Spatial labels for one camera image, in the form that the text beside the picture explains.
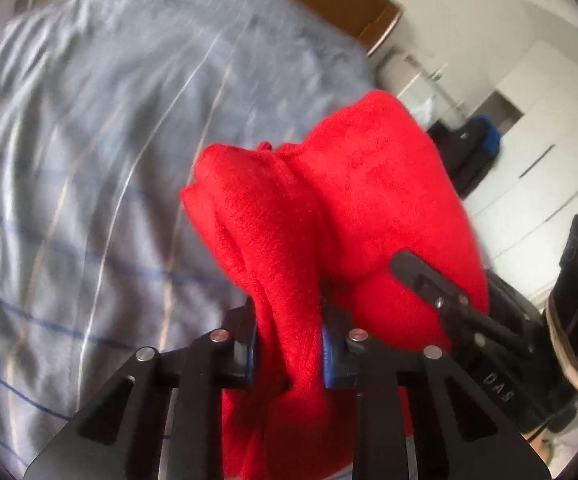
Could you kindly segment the white bedside cabinet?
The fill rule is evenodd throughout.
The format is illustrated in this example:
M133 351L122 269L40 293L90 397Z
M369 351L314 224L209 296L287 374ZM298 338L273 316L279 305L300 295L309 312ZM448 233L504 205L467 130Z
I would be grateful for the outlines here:
M402 49L386 52L376 72L379 86L395 96L423 130L437 122L454 130L467 121L467 114L436 78Z

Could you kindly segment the black and blue backpack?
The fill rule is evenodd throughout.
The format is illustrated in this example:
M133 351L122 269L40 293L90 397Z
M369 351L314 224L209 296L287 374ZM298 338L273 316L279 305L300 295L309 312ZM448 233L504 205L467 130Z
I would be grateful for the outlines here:
M466 198L492 169L500 152L500 135L485 115L470 117L450 130L436 122L428 131L460 198Z

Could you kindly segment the grey plaid duvet cover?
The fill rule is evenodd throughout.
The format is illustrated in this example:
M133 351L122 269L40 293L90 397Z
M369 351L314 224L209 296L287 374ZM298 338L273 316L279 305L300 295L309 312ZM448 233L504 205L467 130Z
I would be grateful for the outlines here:
M135 350L238 304L178 200L200 151L301 140L372 86L293 0L52 0L0 24L0 464Z

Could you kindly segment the red knit sweater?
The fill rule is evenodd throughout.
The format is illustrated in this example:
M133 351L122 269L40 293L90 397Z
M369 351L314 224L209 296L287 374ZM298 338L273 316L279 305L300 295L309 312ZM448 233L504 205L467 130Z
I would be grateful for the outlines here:
M368 92L298 144L209 145L180 199L255 309L254 383L223 398L229 477L323 479L351 463L354 396L322 380L325 304L392 346L448 346L438 314L392 278L399 250L488 309L464 207L433 142L389 93Z

